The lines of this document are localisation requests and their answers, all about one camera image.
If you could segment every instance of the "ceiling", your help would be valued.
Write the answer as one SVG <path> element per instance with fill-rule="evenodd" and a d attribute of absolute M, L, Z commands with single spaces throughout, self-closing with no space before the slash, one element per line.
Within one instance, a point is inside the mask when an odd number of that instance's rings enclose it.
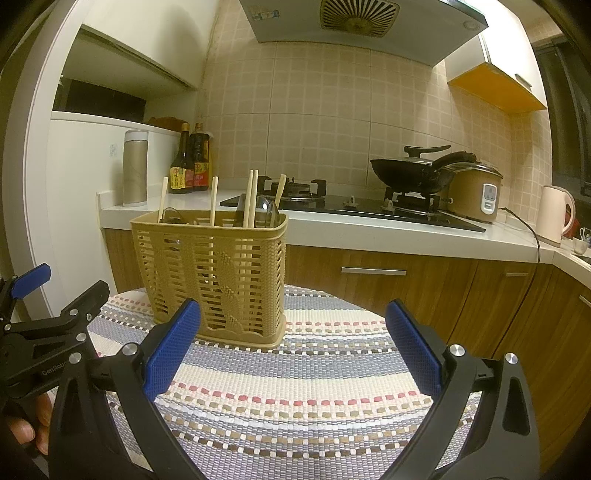
<path fill-rule="evenodd" d="M 550 16 L 539 7 L 534 0 L 499 0 L 509 10 L 519 17 L 521 23 L 528 27 L 539 20 L 550 18 Z"/>

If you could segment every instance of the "kitchen counter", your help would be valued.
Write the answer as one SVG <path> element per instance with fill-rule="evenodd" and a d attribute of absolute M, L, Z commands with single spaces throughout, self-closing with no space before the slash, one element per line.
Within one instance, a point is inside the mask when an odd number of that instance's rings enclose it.
<path fill-rule="evenodd" d="M 131 208 L 113 205 L 114 195 L 111 192 L 99 194 L 100 227 L 131 230 L 130 220 L 158 210 L 160 200 L 154 192 L 155 188 L 150 189 L 153 196 L 148 198 L 147 205 Z M 219 190 L 217 200 L 222 202 L 240 193 L 239 190 Z M 178 210 L 209 210 L 209 192 L 168 195 L 166 206 Z M 217 207 L 219 210 L 232 210 L 219 204 Z M 537 261 L 537 246 L 531 232 L 508 223 L 479 223 L 486 229 L 486 232 L 480 233 L 379 218 L 316 212 L 284 213 L 290 218 L 287 229 L 289 245 L 480 260 Z M 561 248 L 543 242 L 540 242 L 540 247 L 541 263 L 553 264 L 591 288 L 591 265 L 572 255 L 570 240 L 564 239 Z"/>

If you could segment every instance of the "utensil basket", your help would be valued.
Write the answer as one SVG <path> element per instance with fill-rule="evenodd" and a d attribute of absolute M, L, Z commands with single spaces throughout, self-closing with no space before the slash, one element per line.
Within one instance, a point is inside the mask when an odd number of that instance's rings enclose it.
<path fill-rule="evenodd" d="M 154 318 L 167 322 L 186 298 L 201 307 L 197 336 L 273 348 L 285 333 L 285 231 L 233 228 L 235 212 L 180 210 L 197 225 L 157 223 L 158 212 L 131 221 L 135 253 Z"/>

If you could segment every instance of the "striped tablecloth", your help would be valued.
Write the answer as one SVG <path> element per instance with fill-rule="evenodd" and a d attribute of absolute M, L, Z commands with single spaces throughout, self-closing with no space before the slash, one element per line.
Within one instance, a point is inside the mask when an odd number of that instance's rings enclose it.
<path fill-rule="evenodd" d="M 156 403 L 210 480 L 378 479 L 432 405 L 384 319 L 326 293 L 285 288 L 287 329 L 276 349 L 195 341 Z M 154 325 L 143 291 L 109 299 L 90 324 L 101 355 L 140 343 Z M 113 417 L 131 458 L 146 465 L 120 403 Z M 441 465 L 453 461 L 478 407 L 472 394 Z"/>

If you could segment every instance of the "blue gripper pad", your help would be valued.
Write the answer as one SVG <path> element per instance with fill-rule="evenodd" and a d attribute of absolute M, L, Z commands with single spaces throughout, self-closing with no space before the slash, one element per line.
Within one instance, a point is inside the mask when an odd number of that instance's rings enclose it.
<path fill-rule="evenodd" d="M 441 394 L 441 363 L 417 330 L 410 315 L 395 301 L 386 307 L 386 328 L 418 389 L 436 401 Z"/>
<path fill-rule="evenodd" d="M 170 320 L 171 326 L 146 362 L 144 393 L 154 401 L 168 390 L 201 324 L 201 309 L 194 300 L 185 301 Z"/>
<path fill-rule="evenodd" d="M 22 300 L 24 297 L 35 291 L 51 278 L 51 268 L 46 263 L 29 270 L 18 277 L 12 285 L 10 295 L 15 300 Z"/>

